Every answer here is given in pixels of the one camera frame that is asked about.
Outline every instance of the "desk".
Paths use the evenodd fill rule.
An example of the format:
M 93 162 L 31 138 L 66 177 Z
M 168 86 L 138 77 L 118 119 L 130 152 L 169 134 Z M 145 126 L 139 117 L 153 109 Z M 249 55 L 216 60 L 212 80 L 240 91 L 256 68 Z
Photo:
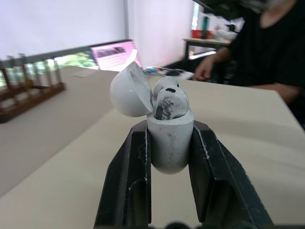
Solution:
M 88 90 L 92 83 L 109 87 L 110 80 L 92 82 L 90 77 L 80 79 Z M 151 85 L 158 79 L 152 78 Z M 305 134 L 279 95 L 186 80 L 179 85 L 195 119 L 208 124 L 241 162 L 274 223 L 304 224 Z M 107 95 L 108 90 L 101 92 L 99 104 L 106 108 L 97 122 L 2 196 L 1 229 L 93 227 L 107 167 L 130 128 L 144 119 L 111 109 Z M 152 167 L 152 225 L 174 220 L 198 225 L 188 169 L 169 176 Z
M 189 38 L 189 39 L 183 39 L 183 40 L 185 41 L 184 64 L 185 64 L 186 71 L 189 70 L 189 48 L 190 48 L 190 46 L 219 49 L 220 47 L 230 44 L 229 41 L 219 41 L 219 40 L 215 40 L 215 39 Z

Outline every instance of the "laptop screen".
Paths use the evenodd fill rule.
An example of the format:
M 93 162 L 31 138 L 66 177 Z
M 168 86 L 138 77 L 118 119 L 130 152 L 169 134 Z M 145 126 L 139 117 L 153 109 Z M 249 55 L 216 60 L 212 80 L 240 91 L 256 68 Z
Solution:
M 101 70 L 120 72 L 133 61 L 142 67 L 138 51 L 132 40 L 95 45 L 91 47 L 91 51 Z

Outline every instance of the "wireless earbud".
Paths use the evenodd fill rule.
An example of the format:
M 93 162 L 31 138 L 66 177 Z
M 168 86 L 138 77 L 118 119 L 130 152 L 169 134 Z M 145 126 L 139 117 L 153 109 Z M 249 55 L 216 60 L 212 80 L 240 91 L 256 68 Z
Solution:
M 155 119 L 171 120 L 184 116 L 189 110 L 186 93 L 177 86 L 163 88 L 157 96 Z
M 159 80 L 156 84 L 156 86 L 153 89 L 153 96 L 157 98 L 158 93 L 163 89 L 167 88 L 170 86 L 176 86 L 179 87 L 178 81 L 176 81 L 174 78 L 171 76 L 166 76 Z

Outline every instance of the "earbud case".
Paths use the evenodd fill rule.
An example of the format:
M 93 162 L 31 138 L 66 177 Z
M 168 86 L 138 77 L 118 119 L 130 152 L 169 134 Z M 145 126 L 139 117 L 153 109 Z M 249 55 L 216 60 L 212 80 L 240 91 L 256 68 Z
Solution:
M 186 167 L 194 122 L 191 109 L 172 120 L 155 119 L 153 90 L 136 62 L 115 76 L 110 86 L 110 99 L 123 115 L 147 116 L 147 128 L 152 137 L 152 164 L 158 171 L 175 174 Z

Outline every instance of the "hand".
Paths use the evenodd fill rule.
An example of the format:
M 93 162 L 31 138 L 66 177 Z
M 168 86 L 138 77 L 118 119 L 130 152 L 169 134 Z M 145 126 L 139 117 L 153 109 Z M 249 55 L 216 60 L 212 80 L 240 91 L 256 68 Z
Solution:
M 214 55 L 206 57 L 196 68 L 193 80 L 205 81 L 211 77 L 211 72 L 214 65 Z

